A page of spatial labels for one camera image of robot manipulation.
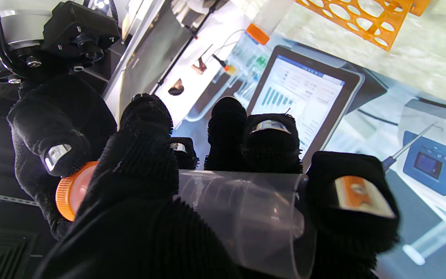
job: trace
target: screen display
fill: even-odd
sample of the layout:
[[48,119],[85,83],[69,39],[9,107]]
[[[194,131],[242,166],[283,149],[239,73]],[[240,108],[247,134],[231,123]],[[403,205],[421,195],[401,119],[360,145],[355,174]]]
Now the screen display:
[[344,81],[278,55],[251,113],[288,111],[295,118],[301,154],[305,154],[344,85]]
[[442,165],[442,162],[438,161],[437,159],[433,159],[432,157],[429,157],[428,155],[421,152],[417,154],[416,163],[414,164],[416,169],[422,171],[423,173],[426,173],[427,175],[435,179],[439,178]]

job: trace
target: metal fingertip sensor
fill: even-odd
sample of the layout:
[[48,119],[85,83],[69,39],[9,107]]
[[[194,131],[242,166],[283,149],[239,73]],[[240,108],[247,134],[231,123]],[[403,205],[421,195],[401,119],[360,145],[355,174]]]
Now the metal fingertip sensor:
[[188,153],[185,146],[181,143],[172,143],[170,145],[170,147],[174,150],[174,151],[181,151],[181,152],[185,152]]
[[255,125],[252,130],[251,133],[255,133],[258,131],[262,131],[265,129],[275,129],[278,131],[282,131],[285,132],[287,134],[292,134],[286,127],[285,125],[283,125],[281,122],[277,121],[277,120],[265,120],[263,122],[260,122],[258,125]]
[[133,101],[135,101],[135,100],[137,100],[137,99],[139,99],[139,98],[142,98],[142,97],[144,97],[144,96],[146,96],[146,95],[149,95],[149,94],[147,94],[147,93],[138,93],[138,94],[135,94],[135,95],[132,97],[131,102],[133,102]]
[[52,171],[61,157],[63,157],[64,154],[67,154],[70,150],[70,145],[57,145],[50,148],[44,159],[48,170]]

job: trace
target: orange cap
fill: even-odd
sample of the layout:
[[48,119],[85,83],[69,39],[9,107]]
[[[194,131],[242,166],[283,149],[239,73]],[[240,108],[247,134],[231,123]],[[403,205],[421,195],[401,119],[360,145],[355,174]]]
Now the orange cap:
[[62,178],[56,189],[56,206],[69,221],[74,221],[77,210],[84,199],[92,173],[98,162],[88,162],[72,176]]
[[264,33],[257,25],[251,23],[249,27],[247,27],[247,33],[251,36],[255,41],[265,46],[269,41],[269,36]]

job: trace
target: laboratory equipment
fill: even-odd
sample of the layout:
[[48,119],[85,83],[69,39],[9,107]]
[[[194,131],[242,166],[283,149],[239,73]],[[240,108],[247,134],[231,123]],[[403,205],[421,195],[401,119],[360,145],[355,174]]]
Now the laboratory equipment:
[[249,34],[256,42],[265,45],[280,21],[292,7],[295,0],[268,0],[262,5],[253,23],[247,27]]
[[338,68],[341,65],[277,46],[247,108],[249,114],[289,113],[295,118],[306,169],[364,82],[363,74]]
[[[433,124],[423,136],[417,136]],[[398,126],[398,139],[402,146],[413,142],[398,158],[398,175],[442,219],[419,240],[403,246],[407,256],[423,265],[446,245],[446,107],[409,101]]]
[[[57,205],[73,220],[97,162],[64,178]],[[313,266],[315,228],[294,206],[301,174],[179,171],[179,195],[214,230],[232,260],[283,278],[308,278]],[[294,240],[300,239],[300,249]]]
[[247,33],[244,34],[224,62],[225,65],[229,67],[228,71],[222,69],[216,76],[214,76],[212,83],[217,83],[224,72],[231,74],[230,78],[218,92],[216,92],[200,113],[196,116],[187,115],[185,119],[188,122],[197,122],[200,119],[203,119],[209,110],[212,109],[214,104],[221,99],[225,91],[228,88],[232,88],[237,81],[242,81],[242,83],[234,93],[234,97],[239,100],[244,108],[246,108],[252,98],[257,82],[266,67],[271,52],[272,50],[269,49],[268,46],[256,44]]
[[359,37],[389,51],[409,12],[420,16],[429,0],[297,0]]
[[382,165],[383,165],[383,171],[387,172],[390,167],[395,164],[395,162],[397,162],[397,158],[402,155],[402,153],[404,153],[407,149],[409,149],[413,143],[415,143],[419,138],[421,138],[424,134],[426,134],[426,132],[428,132],[435,124],[431,124],[429,125],[426,129],[423,130],[423,132],[420,132],[412,141],[408,142],[406,145],[404,145],[400,150],[398,150],[397,152],[395,152],[395,154],[393,154],[393,156],[390,156],[388,158],[386,158],[385,160],[383,160]]

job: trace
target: robotic hand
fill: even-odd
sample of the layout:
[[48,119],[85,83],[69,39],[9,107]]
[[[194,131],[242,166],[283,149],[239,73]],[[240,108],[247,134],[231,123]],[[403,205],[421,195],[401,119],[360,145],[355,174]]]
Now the robotic hand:
[[7,116],[15,150],[15,175],[41,208],[56,239],[69,222],[55,203],[60,177],[97,160],[117,124],[103,99],[74,76],[58,76],[21,94]]

